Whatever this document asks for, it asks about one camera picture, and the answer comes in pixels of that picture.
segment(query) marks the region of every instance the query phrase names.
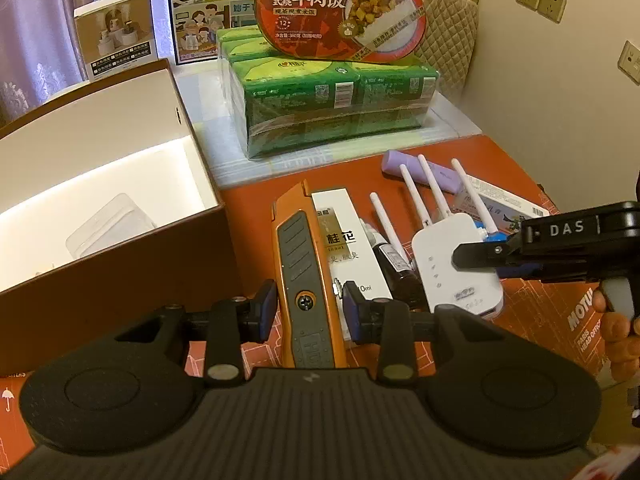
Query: hand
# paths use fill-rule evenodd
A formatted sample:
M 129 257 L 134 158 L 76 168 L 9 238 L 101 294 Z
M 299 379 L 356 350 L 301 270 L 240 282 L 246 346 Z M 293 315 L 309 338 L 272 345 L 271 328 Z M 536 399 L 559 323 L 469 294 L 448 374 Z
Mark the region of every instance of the hand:
M 599 289 L 593 293 L 593 309 L 603 313 L 600 333 L 605 341 L 605 354 L 611 360 L 611 375 L 615 381 L 626 381 L 640 365 L 640 336 L 629 335 L 631 322 L 625 316 L 606 312 L 607 300 Z M 634 321 L 634 330 L 640 334 L 640 317 Z

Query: red oval food container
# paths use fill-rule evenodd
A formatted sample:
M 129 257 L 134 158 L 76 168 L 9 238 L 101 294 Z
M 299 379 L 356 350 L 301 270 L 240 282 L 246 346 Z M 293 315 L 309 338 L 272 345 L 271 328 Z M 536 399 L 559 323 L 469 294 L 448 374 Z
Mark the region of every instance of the red oval food container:
M 427 27 L 422 0 L 256 0 L 265 38 L 304 59 L 389 63 L 410 54 Z

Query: white antenna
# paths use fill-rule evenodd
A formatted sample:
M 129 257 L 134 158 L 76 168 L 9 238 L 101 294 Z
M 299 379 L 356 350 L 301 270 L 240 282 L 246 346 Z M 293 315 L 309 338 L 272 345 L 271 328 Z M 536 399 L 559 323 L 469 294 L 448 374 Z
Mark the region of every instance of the white antenna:
M 409 194 L 411 195 L 411 200 L 414 201 L 415 210 L 420 217 L 420 222 L 422 222 L 423 227 L 427 227 L 427 225 L 432 225 L 431 217 L 429 216 L 429 212 L 427 211 L 424 202 L 422 201 L 422 197 L 418 192 L 418 188 L 415 187 L 415 182 L 411 178 L 411 174 L 409 170 L 406 168 L 404 164 L 400 164 L 400 173 L 402 173 L 402 178 L 404 178 L 404 183 L 406 184 Z
M 469 177 L 465 173 L 465 170 L 463 169 L 462 165 L 459 163 L 459 161 L 456 158 L 451 159 L 451 165 L 453 166 L 453 169 L 456 170 L 456 173 L 460 176 L 460 179 L 462 180 L 462 184 L 465 186 L 466 192 L 471 198 L 471 202 L 473 202 L 474 206 L 476 206 L 476 211 L 478 211 L 478 216 L 480 217 L 480 220 L 484 224 L 484 228 L 487 231 L 487 233 L 489 234 L 497 233 L 498 227 L 495 225 L 495 222 L 491 216 L 491 213 L 489 213 L 489 210 L 486 208 L 486 205 L 480 198 L 480 195 L 478 195 L 478 192 L 471 184 L 471 181 L 469 180 Z
M 380 202 L 380 197 L 374 192 L 369 195 L 369 199 L 373 204 L 373 208 L 376 210 L 380 223 L 382 224 L 382 228 L 385 230 L 386 239 L 389 240 L 391 246 L 402 256 L 402 258 L 409 263 L 409 256 L 407 256 L 404 247 L 402 247 L 400 238 L 398 238 L 396 230 L 391 224 L 391 220 L 389 220 L 389 217 L 386 215 L 385 208 L 383 207 L 382 202 Z
M 433 191 L 433 197 L 436 199 L 436 204 L 438 204 L 440 216 L 442 216 L 443 219 L 445 219 L 447 216 L 451 216 L 452 213 L 451 209 L 449 209 L 449 204 L 447 204 L 447 199 L 444 198 L 442 190 L 438 185 L 436 177 L 433 176 L 433 171 L 431 171 L 427 159 L 424 158 L 424 155 L 418 155 L 418 161 L 420 162 L 420 166 L 422 167 L 424 174 L 427 176 L 427 182 L 429 183 L 431 191 Z

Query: umbrella symbol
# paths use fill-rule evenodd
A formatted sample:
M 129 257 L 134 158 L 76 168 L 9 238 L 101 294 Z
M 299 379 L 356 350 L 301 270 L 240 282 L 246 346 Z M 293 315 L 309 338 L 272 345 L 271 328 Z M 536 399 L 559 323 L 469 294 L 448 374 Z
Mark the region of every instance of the umbrella symbol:
M 5 388 L 4 392 L 2 392 L 2 398 L 6 399 L 6 410 L 9 411 L 9 399 L 13 399 L 14 394 L 9 391 L 9 388 Z

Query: chair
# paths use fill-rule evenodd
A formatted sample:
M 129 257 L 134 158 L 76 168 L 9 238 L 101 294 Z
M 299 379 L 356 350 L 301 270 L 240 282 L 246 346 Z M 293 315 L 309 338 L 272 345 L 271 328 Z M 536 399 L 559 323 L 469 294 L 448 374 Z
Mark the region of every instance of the chair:
M 457 102 L 478 34 L 478 4 L 471 0 L 422 0 L 428 28 L 414 54 L 436 68 L 440 92 Z

